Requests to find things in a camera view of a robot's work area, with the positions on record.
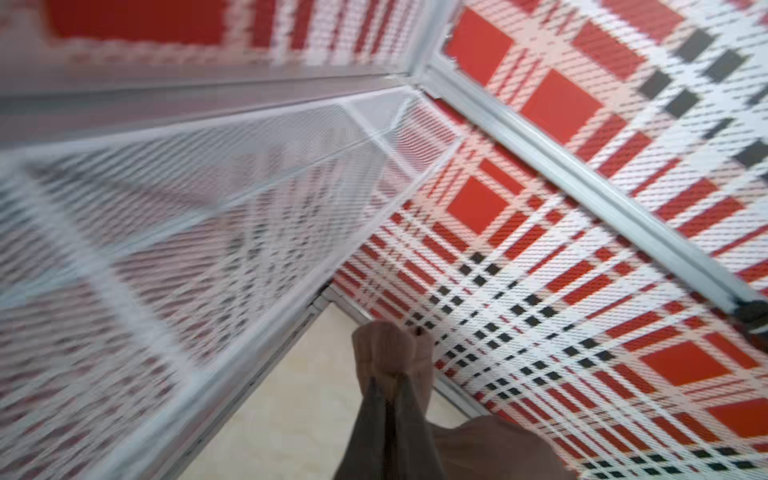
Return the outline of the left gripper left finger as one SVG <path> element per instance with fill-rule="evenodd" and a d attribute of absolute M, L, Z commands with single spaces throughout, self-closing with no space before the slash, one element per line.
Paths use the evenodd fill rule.
<path fill-rule="evenodd" d="M 383 480 L 389 474 L 389 402 L 375 379 L 365 389 L 334 479 Z"/>

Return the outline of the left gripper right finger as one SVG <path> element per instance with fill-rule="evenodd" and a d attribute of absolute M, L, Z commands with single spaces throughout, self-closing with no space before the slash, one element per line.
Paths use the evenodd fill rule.
<path fill-rule="evenodd" d="M 432 431 L 409 377 L 397 378 L 392 418 L 392 478 L 446 479 Z"/>

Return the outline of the brown trousers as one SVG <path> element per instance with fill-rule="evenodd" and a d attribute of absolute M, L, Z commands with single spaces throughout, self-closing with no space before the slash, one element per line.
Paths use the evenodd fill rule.
<path fill-rule="evenodd" d="M 375 379 L 389 402 L 389 474 L 392 478 L 392 400 L 397 378 L 409 377 L 430 426 L 446 479 L 572 479 L 553 448 L 537 434 L 494 415 L 481 415 L 446 428 L 426 418 L 435 368 L 434 341 L 421 327 L 403 329 L 374 321 L 352 335 L 355 369 L 362 395 Z"/>

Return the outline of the black hook rail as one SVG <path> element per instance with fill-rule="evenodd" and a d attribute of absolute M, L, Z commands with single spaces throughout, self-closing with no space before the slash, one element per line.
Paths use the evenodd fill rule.
<path fill-rule="evenodd" d="M 737 302 L 733 317 L 737 330 L 755 348 L 767 352 L 768 305 L 763 300 Z"/>

